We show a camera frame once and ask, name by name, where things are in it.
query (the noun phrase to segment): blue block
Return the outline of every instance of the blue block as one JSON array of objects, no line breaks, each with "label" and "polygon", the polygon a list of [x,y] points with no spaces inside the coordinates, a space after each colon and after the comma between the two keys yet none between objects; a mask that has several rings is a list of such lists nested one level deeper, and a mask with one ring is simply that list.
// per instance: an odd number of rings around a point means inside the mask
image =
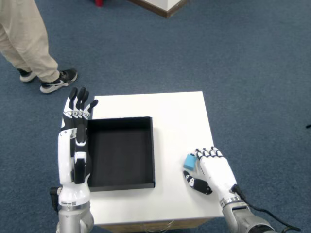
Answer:
[{"label": "blue block", "polygon": [[195,169],[196,157],[188,154],[184,163],[184,168],[193,171]]}]

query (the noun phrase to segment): black box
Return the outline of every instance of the black box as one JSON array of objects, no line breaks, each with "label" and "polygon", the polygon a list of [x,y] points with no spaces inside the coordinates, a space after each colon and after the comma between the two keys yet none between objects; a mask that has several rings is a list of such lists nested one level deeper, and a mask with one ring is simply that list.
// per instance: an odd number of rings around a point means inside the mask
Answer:
[{"label": "black box", "polygon": [[155,187],[151,117],[89,120],[87,135],[91,192]]}]

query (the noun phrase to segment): sneaker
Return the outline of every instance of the sneaker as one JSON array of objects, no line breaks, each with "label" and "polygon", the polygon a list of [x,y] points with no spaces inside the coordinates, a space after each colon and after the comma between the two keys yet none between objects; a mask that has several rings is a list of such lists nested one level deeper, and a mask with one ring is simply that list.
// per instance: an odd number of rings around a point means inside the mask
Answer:
[{"label": "sneaker", "polygon": [[40,91],[47,94],[56,91],[63,86],[69,86],[77,79],[77,76],[78,72],[75,69],[62,70],[59,72],[59,78],[54,82],[41,82]]},{"label": "sneaker", "polygon": [[22,81],[22,82],[24,82],[24,83],[29,83],[29,82],[31,82],[35,77],[37,77],[36,75],[35,75],[35,73],[33,73],[33,72],[27,72],[27,71],[25,71],[25,70],[23,70],[23,69],[17,69],[18,71],[19,71],[19,73],[20,73],[20,77],[19,77],[19,79]]}]

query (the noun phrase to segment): beige pants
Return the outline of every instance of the beige pants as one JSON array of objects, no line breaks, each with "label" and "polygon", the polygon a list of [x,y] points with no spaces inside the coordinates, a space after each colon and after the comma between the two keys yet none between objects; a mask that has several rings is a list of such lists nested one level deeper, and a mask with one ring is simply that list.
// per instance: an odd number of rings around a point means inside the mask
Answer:
[{"label": "beige pants", "polygon": [[15,68],[32,71],[43,82],[59,77],[34,0],[0,0],[0,52]]}]

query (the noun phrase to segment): red object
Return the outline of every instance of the red object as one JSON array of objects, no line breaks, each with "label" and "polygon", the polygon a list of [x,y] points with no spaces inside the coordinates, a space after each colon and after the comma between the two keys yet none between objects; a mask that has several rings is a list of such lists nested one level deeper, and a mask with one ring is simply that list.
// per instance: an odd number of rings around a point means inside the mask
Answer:
[{"label": "red object", "polygon": [[102,6],[104,3],[104,0],[95,0],[95,3],[97,6]]}]

